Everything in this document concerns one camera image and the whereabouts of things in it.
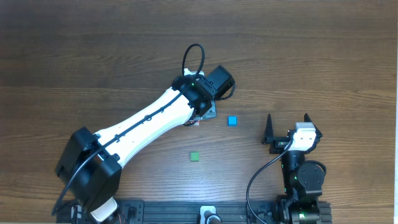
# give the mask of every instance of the black metal base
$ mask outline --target black metal base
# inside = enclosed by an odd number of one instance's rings
[[[116,200],[121,223],[125,224],[197,224],[200,207],[215,206],[217,214],[225,224],[260,223],[247,213],[244,202],[145,202],[142,200]],[[252,201],[253,210],[260,218],[270,224],[276,224],[271,218],[273,202]],[[320,202],[322,224],[332,224],[330,204]],[[70,203],[57,213],[57,223],[91,224],[90,216],[76,203]]]

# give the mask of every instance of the wood grain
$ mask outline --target wood grain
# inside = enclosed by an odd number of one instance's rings
[[[397,1],[0,0],[0,21],[0,222],[53,222],[54,168],[71,133],[152,103],[199,42],[204,71],[223,64],[236,93],[217,118],[137,154],[117,197],[244,201],[273,157],[260,144],[267,114],[285,134],[309,113],[324,135],[309,158],[328,168],[321,200],[334,223],[392,223]],[[272,200],[282,186],[274,165],[251,197]]]

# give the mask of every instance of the green cube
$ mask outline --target green cube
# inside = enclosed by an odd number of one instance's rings
[[[199,152],[191,152],[191,162],[199,161]]]

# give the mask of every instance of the wooden table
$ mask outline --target wooden table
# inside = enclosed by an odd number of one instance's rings
[[[244,201],[279,135],[308,113],[324,137],[321,200],[334,223],[392,223],[397,1],[0,1],[0,221],[54,222],[55,165],[71,133],[116,124],[180,75],[185,49],[237,83],[218,117],[177,127],[123,170],[119,198]],[[188,66],[196,69],[193,51]],[[238,126],[226,125],[228,115]],[[190,162],[189,153],[200,153]],[[283,193],[274,165],[251,198]]]

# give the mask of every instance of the blue cube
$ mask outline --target blue cube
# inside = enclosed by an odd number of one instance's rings
[[[238,118],[236,116],[228,116],[228,126],[235,127],[238,125]]]

